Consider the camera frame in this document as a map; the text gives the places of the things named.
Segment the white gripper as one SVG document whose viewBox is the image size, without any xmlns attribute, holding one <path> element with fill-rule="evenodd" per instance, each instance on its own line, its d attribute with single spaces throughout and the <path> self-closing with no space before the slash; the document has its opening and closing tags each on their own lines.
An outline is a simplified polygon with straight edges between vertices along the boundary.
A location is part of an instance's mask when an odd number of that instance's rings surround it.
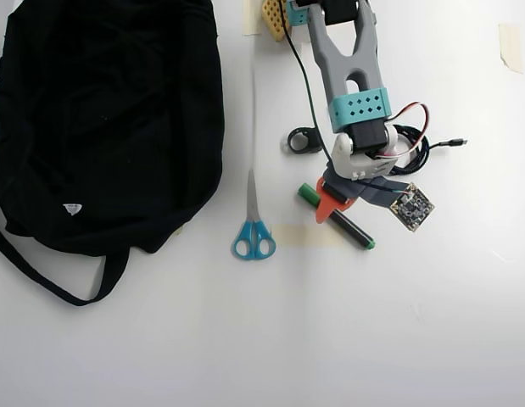
<svg viewBox="0 0 525 407">
<path fill-rule="evenodd" d="M 356 181 L 389 175 L 398 159 L 408 154 L 408 149 L 399 145 L 399 134 L 394 126 L 386 126 L 384 135 L 388 143 L 374 153 L 374 158 L 366 153 L 356 153 L 353 141 L 346 133 L 337 135 L 331 154 L 334 169 L 326 169 L 316 183 L 320 197 L 316 209 L 317 223 L 324 222 L 334 211 L 349 209 L 356 202 L 365 189 Z"/>
</svg>

